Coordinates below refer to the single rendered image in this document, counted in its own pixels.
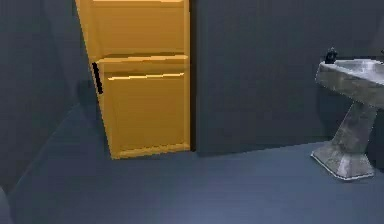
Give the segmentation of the grey pedestal sink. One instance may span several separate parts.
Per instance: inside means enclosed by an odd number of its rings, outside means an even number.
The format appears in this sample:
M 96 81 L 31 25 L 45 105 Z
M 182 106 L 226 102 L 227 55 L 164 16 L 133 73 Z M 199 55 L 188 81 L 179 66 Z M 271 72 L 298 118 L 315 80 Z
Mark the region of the grey pedestal sink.
M 384 63 L 373 59 L 321 62 L 315 80 L 350 98 L 352 104 L 332 140 L 311 157 L 344 181 L 372 177 L 375 171 L 366 148 L 377 112 L 384 110 Z

